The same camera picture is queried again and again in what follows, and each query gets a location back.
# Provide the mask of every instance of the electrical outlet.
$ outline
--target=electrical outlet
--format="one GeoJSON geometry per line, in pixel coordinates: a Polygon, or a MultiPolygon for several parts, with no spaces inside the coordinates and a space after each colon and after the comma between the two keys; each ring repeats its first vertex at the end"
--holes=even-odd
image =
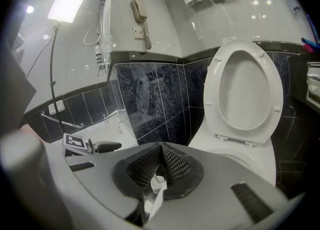
{"type": "Polygon", "coordinates": [[[135,39],[144,39],[144,32],[142,30],[142,27],[132,27],[132,31],[135,39]]]}

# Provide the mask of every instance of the toilet seat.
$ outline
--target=toilet seat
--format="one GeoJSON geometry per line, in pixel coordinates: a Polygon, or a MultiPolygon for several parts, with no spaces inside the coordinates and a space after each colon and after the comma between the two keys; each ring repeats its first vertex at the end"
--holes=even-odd
{"type": "Polygon", "coordinates": [[[203,103],[208,129],[220,140],[265,143],[283,107],[282,83],[272,59],[251,41],[222,45],[208,68],[203,103]]]}

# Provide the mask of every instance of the white tile wall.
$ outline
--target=white tile wall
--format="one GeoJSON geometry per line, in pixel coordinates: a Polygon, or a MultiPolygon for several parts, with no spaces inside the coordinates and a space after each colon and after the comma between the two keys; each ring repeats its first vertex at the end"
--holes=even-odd
{"type": "MultiPolygon", "coordinates": [[[[53,37],[53,27],[57,23],[47,18],[54,0],[27,0],[34,7],[34,12],[26,14],[19,33],[24,38],[24,54],[20,67],[27,75],[40,51],[53,37]]],[[[57,34],[53,56],[53,80],[55,95],[59,96],[75,89],[103,82],[106,74],[100,71],[95,58],[95,48],[84,45],[84,37],[91,29],[87,42],[97,39],[98,15],[94,12],[99,9],[100,0],[84,0],[72,24],[63,23],[57,34]]],[[[26,111],[51,99],[50,90],[50,54],[52,42],[43,51],[34,65],[28,81],[35,87],[36,94],[26,111]]]]}
{"type": "MultiPolygon", "coordinates": [[[[135,40],[132,27],[141,26],[134,19],[131,0],[111,0],[110,33],[113,51],[146,52],[144,40],[135,40]]],[[[143,0],[152,41],[151,53],[181,57],[176,29],[165,0],[143,0]]]]}
{"type": "Polygon", "coordinates": [[[183,0],[165,2],[184,57],[220,46],[223,38],[231,36],[298,44],[301,37],[314,40],[304,13],[293,13],[287,0],[226,0],[224,4],[202,0],[192,8],[183,0]]]}

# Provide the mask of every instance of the phone handset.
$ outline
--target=phone handset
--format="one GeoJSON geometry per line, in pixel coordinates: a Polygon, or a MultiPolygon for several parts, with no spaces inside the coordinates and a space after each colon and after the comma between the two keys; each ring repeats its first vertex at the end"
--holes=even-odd
{"type": "Polygon", "coordinates": [[[141,0],[132,0],[130,5],[133,11],[135,21],[137,23],[141,23],[142,25],[145,48],[149,50],[152,47],[152,43],[151,43],[148,24],[147,24],[148,15],[147,15],[146,7],[141,0]]]}

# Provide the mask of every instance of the light fixture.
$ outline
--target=light fixture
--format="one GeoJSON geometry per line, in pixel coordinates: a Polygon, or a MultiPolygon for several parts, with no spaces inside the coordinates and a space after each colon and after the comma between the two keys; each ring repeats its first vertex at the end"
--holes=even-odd
{"type": "Polygon", "coordinates": [[[33,6],[28,6],[27,9],[26,9],[26,12],[28,14],[31,14],[33,11],[34,11],[34,7],[33,6]]]}
{"type": "Polygon", "coordinates": [[[48,18],[72,23],[84,0],[54,0],[48,18]]]}

